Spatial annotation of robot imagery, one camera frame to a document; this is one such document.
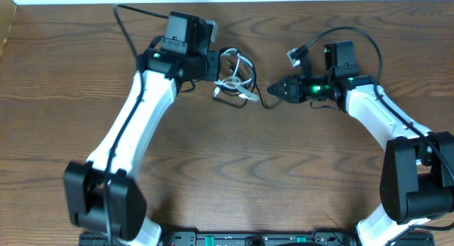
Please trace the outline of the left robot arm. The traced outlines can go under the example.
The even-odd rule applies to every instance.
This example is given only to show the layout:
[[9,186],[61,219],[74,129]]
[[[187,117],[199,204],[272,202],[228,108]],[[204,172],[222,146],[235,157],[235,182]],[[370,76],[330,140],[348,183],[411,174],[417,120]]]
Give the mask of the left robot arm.
[[218,79],[219,53],[210,50],[215,21],[172,11],[164,35],[138,53],[129,34],[136,72],[111,129],[86,162],[70,162],[63,174],[73,225],[86,229],[80,245],[159,245],[162,228],[146,216],[138,187],[145,151],[165,111],[185,82]]

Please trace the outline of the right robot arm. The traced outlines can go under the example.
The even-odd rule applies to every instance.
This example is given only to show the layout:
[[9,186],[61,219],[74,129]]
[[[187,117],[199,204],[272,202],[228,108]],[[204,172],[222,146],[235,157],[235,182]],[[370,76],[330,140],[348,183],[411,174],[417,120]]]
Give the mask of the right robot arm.
[[453,135],[417,123],[384,92],[377,80],[361,74],[350,41],[329,43],[326,74],[313,74],[309,48],[287,53],[301,74],[268,87],[289,103],[330,100],[358,120],[384,150],[380,205],[358,222],[345,245],[393,245],[427,222],[453,212]]

